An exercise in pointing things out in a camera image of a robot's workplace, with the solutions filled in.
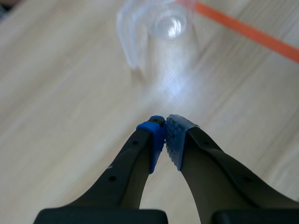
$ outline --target transparent cup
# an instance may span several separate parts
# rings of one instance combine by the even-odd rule
[[[129,66],[154,73],[188,67],[198,58],[196,0],[128,0],[117,32]]]

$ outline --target clear plastic cup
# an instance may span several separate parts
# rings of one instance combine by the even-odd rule
[[[193,54],[197,44],[193,30],[195,3],[196,0],[128,0],[118,13],[117,31],[129,66],[137,69],[141,58],[151,66],[180,56],[189,58],[186,53]],[[140,25],[147,38],[140,34]]]

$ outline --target wooden table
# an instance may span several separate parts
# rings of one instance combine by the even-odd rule
[[[298,0],[204,0],[299,48]],[[197,71],[142,80],[117,37],[119,0],[28,0],[0,22],[0,222],[30,224],[83,194],[136,125],[171,113],[299,197],[299,65],[196,16]],[[166,150],[142,208],[199,223]]]

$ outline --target blue gripper pad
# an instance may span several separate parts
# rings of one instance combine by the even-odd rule
[[[199,127],[179,115],[169,115],[166,119],[166,148],[171,161],[181,170],[186,132],[192,127]]]
[[[165,144],[165,131],[166,131],[166,125],[165,120],[161,116],[152,116],[151,119],[159,118],[163,119],[164,125],[161,127],[157,123],[153,123],[150,121],[146,121],[140,125],[137,126],[136,130],[138,129],[145,129],[148,131],[151,131],[153,134],[153,149],[151,152],[151,162],[150,162],[150,174],[152,174],[155,170],[155,166],[158,162],[158,158],[160,156],[160,153],[162,152],[162,149]]]

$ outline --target wooden surface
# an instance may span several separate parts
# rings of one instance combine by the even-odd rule
[[[204,3],[299,48],[298,0]],[[0,222],[30,224],[83,194],[136,125],[180,114],[271,186],[299,197],[299,65],[196,16],[196,71],[131,74],[120,0],[28,0],[0,22]],[[163,151],[142,208],[199,223]]]

